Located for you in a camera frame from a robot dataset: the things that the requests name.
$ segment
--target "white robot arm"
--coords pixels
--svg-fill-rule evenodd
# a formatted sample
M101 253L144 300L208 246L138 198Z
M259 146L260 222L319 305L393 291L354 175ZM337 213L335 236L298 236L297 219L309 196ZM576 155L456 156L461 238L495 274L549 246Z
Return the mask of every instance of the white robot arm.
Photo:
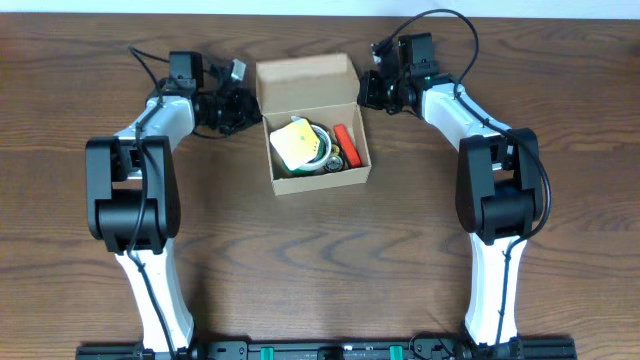
M462 139L472 136L486 138L502 136L494 130L484 126L475 116L464 109L453 92L454 84L446 83L433 86L422 96L421 116L427 123L435 126L458 150ZM492 124L508 130L509 127L492 119L480 106L466 94L462 85L458 86L459 96L484 118L491 119ZM491 164L493 171L502 170L502 164ZM504 280L504 254L510 243L519 236L506 236L494 240L493 245L487 245L476 233L470 233L471 249L473 252L473 267L471 278L471 300L465 316L466 329L476 344L494 345L496 329L500 319L502 299L502 284ZM520 257L526 246L526 241L520 242L511 252L511 266L507 276L507 295L504 320L500 342L508 342L517 336L515 324L515 294Z
M225 71L216 76L227 86L203 93L199 53L172 52L167 62L167 86L156 84L142 114L114 136L86 145L89 229L124 268L142 318L143 347L154 353L188 349L194 331L174 259L180 202L172 152L200 123L213 122L230 135L261 120L255 98L232 86L244 77L243 63L212 67ZM142 180L142 191L112 186L132 179Z
M477 346L506 343L517 336L514 307L523 236L542 213L536 136L496 121L459 80L440 74L431 34L401 36L399 54L392 37L372 46L380 71L364 74L358 103L391 115L411 106L458 151L456 210L473 251L465 327ZM512 178L495 181L493 172L501 170L513 170Z

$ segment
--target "yellow object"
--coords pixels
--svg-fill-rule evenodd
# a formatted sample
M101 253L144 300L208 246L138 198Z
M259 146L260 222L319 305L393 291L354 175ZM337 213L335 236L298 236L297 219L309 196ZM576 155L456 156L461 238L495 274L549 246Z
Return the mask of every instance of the yellow object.
M320 139L304 118L272 132L269 140L289 170L313 160L320 146Z
M331 156L338 156L340 155L340 147L336 144L332 144L331 145Z

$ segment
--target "cardboard box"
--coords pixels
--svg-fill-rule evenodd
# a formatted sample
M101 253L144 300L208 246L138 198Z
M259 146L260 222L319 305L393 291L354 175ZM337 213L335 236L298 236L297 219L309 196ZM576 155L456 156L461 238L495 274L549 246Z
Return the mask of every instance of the cardboard box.
M371 158L356 103L360 82L346 54L259 62L256 93L262 115L271 182L276 195L366 183ZM337 173L293 177L269 142L269 134L291 122L291 115L332 130L344 124L362 167Z

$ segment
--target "wooden table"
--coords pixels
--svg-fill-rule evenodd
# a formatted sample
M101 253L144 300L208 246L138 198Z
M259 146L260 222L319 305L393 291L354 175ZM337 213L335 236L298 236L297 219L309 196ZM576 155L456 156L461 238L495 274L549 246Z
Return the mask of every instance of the wooden table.
M140 340L129 284L87 231L85 208L85 142L131 123L151 89L127 43L252 65L347 52L363 71L373 67L369 44L401 22L1 15L0 358L70 359L82 343ZM581 359L638 357L640 23L474 22L481 50L467 89L497 119L535 130L553 186L549 224L521 264L519 330L569 334ZM409 31L433 32L443 70L469 61L458 20ZM266 340L459 329L471 257L454 208L456 153L408 115L363 117L366 186L278 198L261 126L183 141L177 266L203 332Z

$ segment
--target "white wall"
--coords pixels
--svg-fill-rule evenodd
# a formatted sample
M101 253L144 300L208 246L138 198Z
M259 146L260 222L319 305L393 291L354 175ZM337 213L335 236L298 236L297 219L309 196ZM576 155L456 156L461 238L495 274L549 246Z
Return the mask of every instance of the white wall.
M0 11L411 16L450 8L474 17L640 19L640 0L0 0Z

